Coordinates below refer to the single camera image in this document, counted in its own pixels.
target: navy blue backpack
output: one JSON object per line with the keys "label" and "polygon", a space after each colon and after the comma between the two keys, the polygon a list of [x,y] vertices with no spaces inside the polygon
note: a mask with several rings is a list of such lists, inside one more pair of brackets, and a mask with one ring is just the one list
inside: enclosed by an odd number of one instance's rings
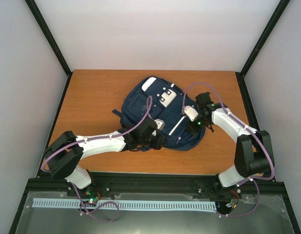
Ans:
{"label": "navy blue backpack", "polygon": [[[153,102],[150,109],[152,119],[163,120],[165,126],[159,134],[164,135],[165,148],[179,151],[188,151],[194,148],[205,133],[203,128],[198,135],[185,131],[186,124],[190,121],[186,115],[181,114],[183,91],[175,84],[159,77],[143,79],[124,99],[121,112],[113,110],[120,116],[123,128],[137,124],[146,113],[147,97],[152,96]],[[185,106],[193,106],[199,112],[196,103],[189,97],[185,98]]]}

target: gray wall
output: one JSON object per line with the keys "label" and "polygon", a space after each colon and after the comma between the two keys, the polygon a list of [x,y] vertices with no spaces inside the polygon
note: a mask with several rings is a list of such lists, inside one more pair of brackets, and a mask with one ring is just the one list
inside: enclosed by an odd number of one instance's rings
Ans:
{"label": "gray wall", "polygon": [[65,83],[24,0],[0,0],[0,234],[35,177]]}
{"label": "gray wall", "polygon": [[37,0],[71,69],[240,71],[279,0]]}
{"label": "gray wall", "polygon": [[291,1],[246,76],[260,127],[272,137],[276,177],[301,227],[301,0]]}

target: white zipper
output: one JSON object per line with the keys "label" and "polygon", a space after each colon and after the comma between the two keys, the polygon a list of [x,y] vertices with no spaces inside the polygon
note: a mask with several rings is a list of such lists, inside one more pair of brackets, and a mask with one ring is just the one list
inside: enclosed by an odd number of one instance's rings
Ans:
{"label": "white zipper", "polygon": [[174,128],[170,131],[169,136],[172,135],[172,133],[175,131],[175,129],[180,125],[180,123],[183,121],[183,119],[185,119],[186,116],[183,116],[178,123],[174,126]]}

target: table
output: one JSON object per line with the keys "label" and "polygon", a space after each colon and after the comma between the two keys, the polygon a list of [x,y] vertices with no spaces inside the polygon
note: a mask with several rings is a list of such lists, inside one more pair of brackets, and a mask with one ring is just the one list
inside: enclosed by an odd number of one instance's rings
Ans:
{"label": "table", "polygon": [[[121,109],[124,98],[143,79],[158,76],[185,90],[193,82],[211,84],[223,102],[242,121],[247,117],[235,72],[228,71],[155,71],[155,70],[75,70],[71,77],[50,143],[63,132],[91,136],[107,134],[121,128],[120,118],[111,113]],[[191,98],[211,92],[203,85],[194,86]],[[202,141],[194,149],[181,152],[169,149],[148,152],[104,153],[80,161],[80,166],[97,172],[199,174],[214,175],[234,162],[235,143],[219,127],[206,130]]]}

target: gray floor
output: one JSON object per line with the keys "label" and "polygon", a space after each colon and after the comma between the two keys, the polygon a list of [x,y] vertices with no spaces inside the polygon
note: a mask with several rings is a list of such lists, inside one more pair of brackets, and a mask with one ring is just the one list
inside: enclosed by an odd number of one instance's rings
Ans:
{"label": "gray floor", "polygon": [[[280,196],[261,196],[259,207],[241,218],[219,218],[214,213],[203,212],[133,212],[121,211],[112,223],[98,223],[77,209],[31,208],[34,197],[58,198],[61,193],[32,193],[28,197],[20,223],[19,234],[290,234],[293,233],[288,214]],[[188,199],[177,195],[155,197],[167,200]],[[134,199],[149,200],[146,195],[134,195]],[[121,199],[132,199],[123,195]],[[243,196],[232,214],[240,214],[253,207],[255,198]],[[108,219],[115,211],[97,211],[95,216]]]}

